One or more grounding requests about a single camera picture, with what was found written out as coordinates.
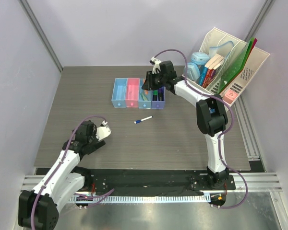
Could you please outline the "light green eraser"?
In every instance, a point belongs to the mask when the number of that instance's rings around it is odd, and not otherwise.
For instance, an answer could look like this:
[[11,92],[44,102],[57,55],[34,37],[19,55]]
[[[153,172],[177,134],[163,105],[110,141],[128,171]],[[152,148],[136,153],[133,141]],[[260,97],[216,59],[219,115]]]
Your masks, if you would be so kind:
[[141,96],[143,101],[148,101],[148,98],[144,93],[140,93],[140,96]]

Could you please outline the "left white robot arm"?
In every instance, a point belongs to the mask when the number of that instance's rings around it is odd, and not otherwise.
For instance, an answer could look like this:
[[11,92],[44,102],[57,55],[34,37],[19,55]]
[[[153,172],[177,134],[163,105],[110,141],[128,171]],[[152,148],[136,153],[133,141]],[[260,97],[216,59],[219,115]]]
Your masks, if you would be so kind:
[[52,230],[60,212],[78,191],[88,191],[93,184],[89,170],[79,167],[84,156],[105,145],[111,134],[108,122],[96,126],[82,121],[63,144],[60,154],[42,180],[30,191],[23,190],[18,201],[18,225],[31,230]]

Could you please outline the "green cap black marker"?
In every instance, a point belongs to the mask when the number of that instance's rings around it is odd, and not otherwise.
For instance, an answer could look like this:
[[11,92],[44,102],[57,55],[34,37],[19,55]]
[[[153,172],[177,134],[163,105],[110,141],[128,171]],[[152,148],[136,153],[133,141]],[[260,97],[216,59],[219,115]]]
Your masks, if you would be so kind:
[[153,91],[152,101],[158,101],[158,91],[157,90]]

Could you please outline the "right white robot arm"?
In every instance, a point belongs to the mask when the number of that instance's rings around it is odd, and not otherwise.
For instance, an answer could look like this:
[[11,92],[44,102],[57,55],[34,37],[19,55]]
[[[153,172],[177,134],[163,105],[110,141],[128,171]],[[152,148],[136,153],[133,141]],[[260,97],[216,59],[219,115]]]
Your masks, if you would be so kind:
[[205,94],[195,89],[184,76],[178,76],[171,61],[150,60],[153,69],[146,73],[143,90],[155,91],[164,87],[196,108],[197,126],[204,134],[208,150],[207,183],[219,189],[229,178],[225,161],[223,132],[228,123],[220,95]]

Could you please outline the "purple cap black marker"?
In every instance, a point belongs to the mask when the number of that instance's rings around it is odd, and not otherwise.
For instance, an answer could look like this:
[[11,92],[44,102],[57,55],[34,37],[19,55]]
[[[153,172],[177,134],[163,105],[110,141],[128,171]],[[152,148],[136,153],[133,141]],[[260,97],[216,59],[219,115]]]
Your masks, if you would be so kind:
[[163,88],[158,89],[158,100],[164,101],[164,91]]

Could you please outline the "blue cap white marker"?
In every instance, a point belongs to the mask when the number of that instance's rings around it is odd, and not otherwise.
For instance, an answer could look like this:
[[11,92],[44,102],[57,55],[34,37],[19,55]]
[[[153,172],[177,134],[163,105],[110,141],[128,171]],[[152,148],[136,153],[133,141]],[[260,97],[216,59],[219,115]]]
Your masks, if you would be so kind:
[[151,119],[151,118],[153,118],[152,115],[151,115],[151,116],[148,116],[148,117],[145,117],[145,118],[142,118],[142,119],[138,119],[138,120],[134,121],[134,124],[138,124],[138,123],[140,123],[140,122],[149,120],[149,119]]

